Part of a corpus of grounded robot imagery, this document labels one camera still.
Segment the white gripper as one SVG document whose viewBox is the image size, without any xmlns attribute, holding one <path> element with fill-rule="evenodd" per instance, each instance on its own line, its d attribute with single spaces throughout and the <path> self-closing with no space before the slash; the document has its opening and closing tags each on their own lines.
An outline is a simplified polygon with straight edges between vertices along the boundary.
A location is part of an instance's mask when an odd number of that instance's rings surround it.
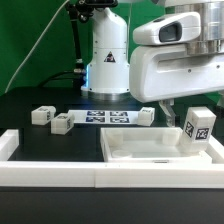
<svg viewBox="0 0 224 224">
<path fill-rule="evenodd" d="M 173 98 L 224 90 L 224 53 L 189 56 L 184 44 L 137 47 L 130 59 L 129 87 L 140 102 L 161 100 L 166 124 L 174 127 Z"/>
</svg>

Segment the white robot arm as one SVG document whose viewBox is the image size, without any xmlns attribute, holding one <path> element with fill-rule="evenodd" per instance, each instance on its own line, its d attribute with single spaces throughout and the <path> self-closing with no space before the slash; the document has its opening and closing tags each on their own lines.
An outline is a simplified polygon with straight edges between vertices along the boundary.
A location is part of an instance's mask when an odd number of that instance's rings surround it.
<svg viewBox="0 0 224 224">
<path fill-rule="evenodd" d="M 93 58 L 83 89 L 98 99 L 131 94 L 157 101 L 174 126 L 173 100 L 224 91 L 224 0 L 150 0 L 165 14 L 133 31 L 138 47 L 127 54 L 127 24 L 107 0 L 94 8 Z"/>
</svg>

